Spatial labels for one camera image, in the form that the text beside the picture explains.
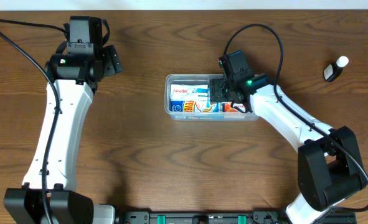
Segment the blue fever patch box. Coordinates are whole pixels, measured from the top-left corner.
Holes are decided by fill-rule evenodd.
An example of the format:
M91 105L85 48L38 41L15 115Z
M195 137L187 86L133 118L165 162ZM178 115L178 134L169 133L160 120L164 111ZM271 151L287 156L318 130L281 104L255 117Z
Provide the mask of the blue fever patch box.
M224 104L211 103L209 98L171 100L170 110L183 113L218 113L224 111Z

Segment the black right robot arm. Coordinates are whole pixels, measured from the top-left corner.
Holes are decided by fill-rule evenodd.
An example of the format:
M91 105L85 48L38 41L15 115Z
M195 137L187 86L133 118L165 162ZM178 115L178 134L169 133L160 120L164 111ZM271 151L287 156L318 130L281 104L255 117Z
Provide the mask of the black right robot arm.
M282 212L252 214L255 223L355 223L355 208L339 207L368 184L355 134L334 129L291 101L270 77L211 79L213 103L241 103L271 124L298 154L300 194Z

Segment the black mounting rail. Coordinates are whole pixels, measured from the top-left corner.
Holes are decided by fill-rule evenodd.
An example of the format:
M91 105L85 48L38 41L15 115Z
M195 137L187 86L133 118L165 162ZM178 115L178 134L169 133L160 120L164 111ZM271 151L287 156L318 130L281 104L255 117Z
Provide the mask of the black mounting rail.
M127 212L119 217L123 224L287 224L290 221L278 211L250 213L154 213Z

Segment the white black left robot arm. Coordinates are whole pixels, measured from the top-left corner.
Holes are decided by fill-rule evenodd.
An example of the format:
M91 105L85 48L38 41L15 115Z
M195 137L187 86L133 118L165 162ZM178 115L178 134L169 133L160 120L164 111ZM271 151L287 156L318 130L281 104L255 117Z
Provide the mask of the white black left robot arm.
M114 46L91 50L71 43L46 63L47 106L31 166L4 206L16 223L118 223L112 205L77 193L77 157L83 123L98 82L122 72Z

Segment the red Panadol ActiFast box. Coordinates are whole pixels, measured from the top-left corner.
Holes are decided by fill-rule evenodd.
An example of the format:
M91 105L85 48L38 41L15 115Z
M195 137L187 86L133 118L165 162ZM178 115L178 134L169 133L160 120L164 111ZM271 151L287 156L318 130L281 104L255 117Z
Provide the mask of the red Panadol ActiFast box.
M234 103L233 106L231 106L231 103L226 102L222 103L222 111L224 113L238 113L240 111L245 111L246 108L242 104L236 104Z

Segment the white blue Panadol box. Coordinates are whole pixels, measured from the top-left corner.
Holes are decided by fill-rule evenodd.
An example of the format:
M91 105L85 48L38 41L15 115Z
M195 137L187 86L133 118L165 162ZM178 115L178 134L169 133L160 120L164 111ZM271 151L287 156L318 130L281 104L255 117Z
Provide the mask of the white blue Panadol box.
M170 100L198 100L209 97L208 85L180 85L172 84L170 89Z

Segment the clear plastic container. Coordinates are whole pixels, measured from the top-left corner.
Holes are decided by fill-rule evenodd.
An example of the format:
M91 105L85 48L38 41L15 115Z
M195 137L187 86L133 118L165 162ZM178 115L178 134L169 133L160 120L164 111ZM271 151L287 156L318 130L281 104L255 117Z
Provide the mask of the clear plastic container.
M208 85L211 79L222 78L222 74L170 74L166 77L164 93L164 109L174 120L216 120L216 121L255 121L258 116L253 113L183 113L170 110L170 89L172 84Z

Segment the dark syrup bottle white cap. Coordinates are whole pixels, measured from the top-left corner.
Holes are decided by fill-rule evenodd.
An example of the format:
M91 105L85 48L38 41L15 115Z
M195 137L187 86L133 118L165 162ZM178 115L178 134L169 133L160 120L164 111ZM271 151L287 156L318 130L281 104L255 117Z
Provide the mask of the dark syrup bottle white cap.
M340 56L335 62L330 63L323 70L323 78L327 82L333 82L339 77L344 67L349 63L349 59L346 56Z

